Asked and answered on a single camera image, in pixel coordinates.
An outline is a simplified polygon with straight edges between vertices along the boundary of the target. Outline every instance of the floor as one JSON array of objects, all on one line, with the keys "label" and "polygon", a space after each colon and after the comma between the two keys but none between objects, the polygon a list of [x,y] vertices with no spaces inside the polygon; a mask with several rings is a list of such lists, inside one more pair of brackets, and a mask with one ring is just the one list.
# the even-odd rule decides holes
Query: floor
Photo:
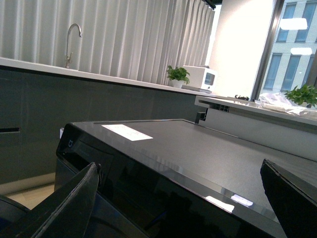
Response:
[{"label": "floor", "polygon": [[54,183],[7,194],[6,197],[33,209],[54,192]]}]

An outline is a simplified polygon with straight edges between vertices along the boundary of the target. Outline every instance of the white microwave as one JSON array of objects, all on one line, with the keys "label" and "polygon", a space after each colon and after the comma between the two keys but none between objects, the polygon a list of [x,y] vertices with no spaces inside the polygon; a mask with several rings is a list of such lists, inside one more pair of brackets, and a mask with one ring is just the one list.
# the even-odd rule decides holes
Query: white microwave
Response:
[{"label": "white microwave", "polygon": [[190,82],[187,86],[206,89],[209,91],[214,90],[215,80],[217,78],[217,72],[215,70],[206,67],[188,65],[184,65],[183,68],[190,73],[190,76],[188,76]]}]

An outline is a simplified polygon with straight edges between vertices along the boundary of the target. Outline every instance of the plastic bag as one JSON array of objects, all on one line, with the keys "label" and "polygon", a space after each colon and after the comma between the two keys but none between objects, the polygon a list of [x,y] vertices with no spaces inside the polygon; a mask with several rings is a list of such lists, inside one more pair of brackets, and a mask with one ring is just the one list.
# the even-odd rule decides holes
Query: plastic bag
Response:
[{"label": "plastic bag", "polygon": [[259,96],[259,100],[255,100],[255,103],[260,108],[317,120],[316,109],[298,106],[288,100],[282,93],[262,93]]}]

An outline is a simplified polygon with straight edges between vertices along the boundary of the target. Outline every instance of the cabinet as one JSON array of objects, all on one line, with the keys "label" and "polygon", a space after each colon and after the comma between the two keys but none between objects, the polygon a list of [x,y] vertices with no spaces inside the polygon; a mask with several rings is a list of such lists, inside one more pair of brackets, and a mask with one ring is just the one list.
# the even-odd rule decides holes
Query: cabinet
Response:
[{"label": "cabinet", "polygon": [[0,184],[55,172],[68,122],[187,119],[195,95],[0,66]]},{"label": "cabinet", "polygon": [[23,74],[0,70],[0,184],[18,180]]}]

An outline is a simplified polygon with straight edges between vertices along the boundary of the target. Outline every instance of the cabinet handle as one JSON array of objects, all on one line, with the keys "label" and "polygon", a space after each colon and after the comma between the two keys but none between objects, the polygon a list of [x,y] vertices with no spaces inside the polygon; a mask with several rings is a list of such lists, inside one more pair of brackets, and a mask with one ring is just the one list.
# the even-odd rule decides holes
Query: cabinet handle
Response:
[{"label": "cabinet handle", "polygon": [[14,128],[0,128],[0,133],[6,133],[6,132],[19,132],[20,128],[19,127],[14,127]]}]

